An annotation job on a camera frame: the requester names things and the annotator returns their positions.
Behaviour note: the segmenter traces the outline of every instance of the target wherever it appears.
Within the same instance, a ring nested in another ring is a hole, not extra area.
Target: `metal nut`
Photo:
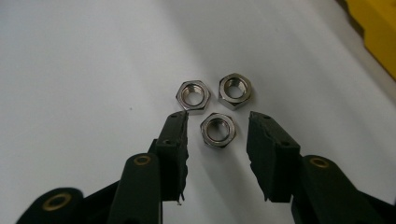
[[[230,88],[236,87],[242,95],[238,97],[232,97],[230,94]],[[233,73],[224,77],[219,84],[219,101],[231,110],[235,110],[242,105],[245,105],[249,100],[252,92],[250,81],[242,75]]]
[[[209,133],[209,129],[224,127],[226,130],[226,134],[224,137],[220,139],[211,136]],[[216,148],[224,148],[233,141],[236,136],[235,125],[233,124],[233,119],[227,115],[213,113],[209,117],[207,117],[201,123],[201,133],[204,138],[205,144],[210,147]]]
[[[202,95],[201,102],[199,102],[198,104],[193,104],[188,101],[188,95],[192,92],[196,92]],[[190,115],[204,114],[210,99],[210,91],[202,81],[187,81],[181,84],[180,89],[177,92],[176,98],[180,103],[181,107],[186,110]]]

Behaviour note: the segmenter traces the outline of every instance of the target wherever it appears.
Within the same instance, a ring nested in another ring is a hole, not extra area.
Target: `white table surface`
[[[248,77],[254,99],[217,101],[219,80]],[[274,117],[302,154],[335,161],[388,203],[396,196],[396,82],[336,1],[0,2],[0,223],[58,187],[89,195],[120,178],[178,110],[183,81],[212,91],[189,119],[186,201],[164,223],[293,223],[265,202],[246,153],[249,111]],[[230,115],[238,135],[204,145],[199,124]]]

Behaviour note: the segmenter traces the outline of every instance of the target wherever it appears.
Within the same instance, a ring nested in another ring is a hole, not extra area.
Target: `white surface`
[[[216,100],[232,72],[254,85],[234,112]],[[89,195],[120,178],[191,79],[214,97],[190,117],[186,202],[165,203],[164,223],[292,223],[290,205],[266,203],[250,171],[250,110],[394,202],[396,84],[335,1],[2,1],[0,223],[50,189]],[[199,133],[212,112],[237,122],[222,151]]]

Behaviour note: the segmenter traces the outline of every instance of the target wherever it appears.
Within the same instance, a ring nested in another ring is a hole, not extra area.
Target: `black object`
[[[396,207],[359,192],[341,169],[300,146],[271,117],[250,112],[247,154],[266,199],[288,203],[299,224],[396,223]]]
[[[168,117],[148,153],[132,156],[119,182],[83,198],[78,189],[51,190],[25,211],[18,224],[158,224],[163,201],[184,200],[187,165],[185,111]]]

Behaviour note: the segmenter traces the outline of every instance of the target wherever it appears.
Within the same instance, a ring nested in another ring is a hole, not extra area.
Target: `yellow object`
[[[396,0],[346,0],[364,29],[364,44],[396,78]]]

